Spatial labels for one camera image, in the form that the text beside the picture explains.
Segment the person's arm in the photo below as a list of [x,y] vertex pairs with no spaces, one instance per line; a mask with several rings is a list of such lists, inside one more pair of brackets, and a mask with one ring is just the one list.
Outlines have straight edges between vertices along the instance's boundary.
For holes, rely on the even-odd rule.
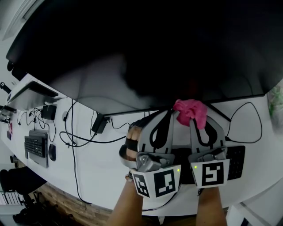
[[127,181],[107,226],[140,226],[142,202],[143,197],[137,194],[134,182]]
[[196,226],[227,226],[218,188],[206,188],[199,196]]

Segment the black keyboard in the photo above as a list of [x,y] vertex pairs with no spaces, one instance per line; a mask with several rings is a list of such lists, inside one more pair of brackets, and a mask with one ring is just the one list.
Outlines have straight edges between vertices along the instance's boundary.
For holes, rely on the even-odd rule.
[[40,136],[25,136],[25,151],[45,158],[45,139]]
[[245,146],[228,147],[226,158],[230,159],[228,180],[240,178],[244,166]]

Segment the white desk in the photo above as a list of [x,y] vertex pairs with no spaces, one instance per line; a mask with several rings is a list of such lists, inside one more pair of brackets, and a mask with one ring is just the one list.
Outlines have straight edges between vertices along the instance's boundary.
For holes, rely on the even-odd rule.
[[[18,86],[22,86],[27,81],[21,81]],[[255,144],[246,144],[245,162],[242,177],[228,181],[227,185],[220,187],[223,207],[231,206],[258,193],[264,191],[275,184],[283,176],[283,139],[275,135],[272,130],[270,117],[268,114],[266,97],[252,98],[231,102],[214,104],[219,110],[231,117],[233,112],[243,103],[251,101],[256,106],[263,125],[262,139]],[[39,176],[62,189],[65,192],[77,197],[76,183],[74,177],[74,165],[72,149],[68,148],[59,138],[59,132],[64,131],[62,115],[71,106],[71,99],[65,98],[57,103],[55,124],[57,134],[54,140],[56,145],[57,160],[49,159],[49,168],[39,166],[31,159],[25,159],[24,136],[33,129],[33,123],[27,127],[23,117],[22,125],[17,125],[17,117],[12,120],[13,136],[8,140],[6,136],[7,124],[1,125],[1,138],[11,151],[29,168]],[[91,117],[93,111],[79,103],[74,106],[74,134],[81,137],[90,138]],[[227,132],[229,123],[221,116],[209,110],[208,115],[214,118]],[[67,120],[67,129],[71,131],[71,112]],[[125,122],[134,122],[144,117],[143,113],[127,114],[114,117],[114,126],[119,127]],[[109,123],[103,134],[95,137],[94,140],[109,141],[125,136],[128,127],[124,126],[119,130],[112,128]],[[51,137],[54,135],[54,126],[50,122]],[[257,114],[251,105],[246,105],[237,112],[231,123],[229,137],[234,140],[254,141],[260,136],[260,124]],[[77,176],[81,197],[95,205],[113,209],[122,188],[125,184],[125,175],[128,168],[120,163],[118,151],[125,143],[120,140],[115,143],[97,144],[90,143],[84,147],[76,148]],[[177,121],[174,125],[174,145],[189,144],[189,127],[181,126]],[[152,203],[144,201],[144,209],[162,206],[164,203]],[[182,185],[174,199],[164,207],[144,212],[145,215],[176,216],[191,215],[197,212],[197,188],[195,185]]]

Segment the monitor screen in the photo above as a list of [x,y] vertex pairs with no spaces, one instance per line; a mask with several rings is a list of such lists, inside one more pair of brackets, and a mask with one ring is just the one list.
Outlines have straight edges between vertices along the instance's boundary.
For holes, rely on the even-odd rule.
[[129,7],[44,1],[7,53],[12,74],[106,116],[261,96],[283,77],[281,3]]

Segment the computer mouse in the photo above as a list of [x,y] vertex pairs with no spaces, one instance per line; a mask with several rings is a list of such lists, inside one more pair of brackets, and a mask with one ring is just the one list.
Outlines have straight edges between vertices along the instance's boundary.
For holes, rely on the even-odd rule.
[[49,148],[48,148],[48,155],[49,155],[49,158],[52,160],[52,161],[55,161],[56,160],[56,146],[53,145],[53,144],[50,144],[49,145]]

